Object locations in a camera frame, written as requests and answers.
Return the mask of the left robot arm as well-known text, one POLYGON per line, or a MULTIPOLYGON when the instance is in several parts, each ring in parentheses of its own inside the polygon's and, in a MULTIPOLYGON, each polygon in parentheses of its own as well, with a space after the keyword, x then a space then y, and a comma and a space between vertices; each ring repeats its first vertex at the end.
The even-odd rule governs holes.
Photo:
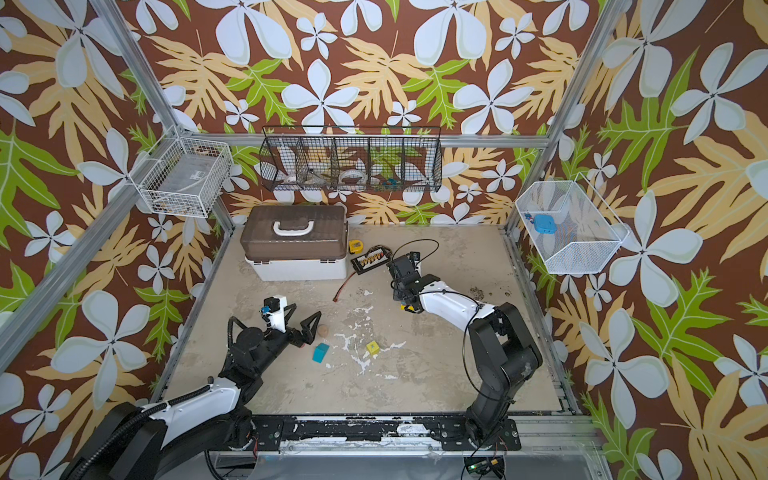
POLYGON ((246 404, 263 385, 263 373, 287 346, 312 344, 321 318, 316 312, 297 328, 279 331, 248 327, 230 317, 226 357, 216 377, 170 400, 118 405, 61 477, 154 479, 204 451, 250 445, 252 414, 246 404))

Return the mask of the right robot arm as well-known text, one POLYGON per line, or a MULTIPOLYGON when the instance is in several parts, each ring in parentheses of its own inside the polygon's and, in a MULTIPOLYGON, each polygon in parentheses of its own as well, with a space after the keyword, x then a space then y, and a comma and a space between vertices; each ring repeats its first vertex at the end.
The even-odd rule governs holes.
POLYGON ((436 315, 462 331, 470 344, 480 384, 465 414, 472 444, 484 448, 503 435, 517 392, 543 364, 541 352, 518 308, 482 303, 420 273, 420 254, 410 252, 387 265, 393 298, 405 311, 436 315))

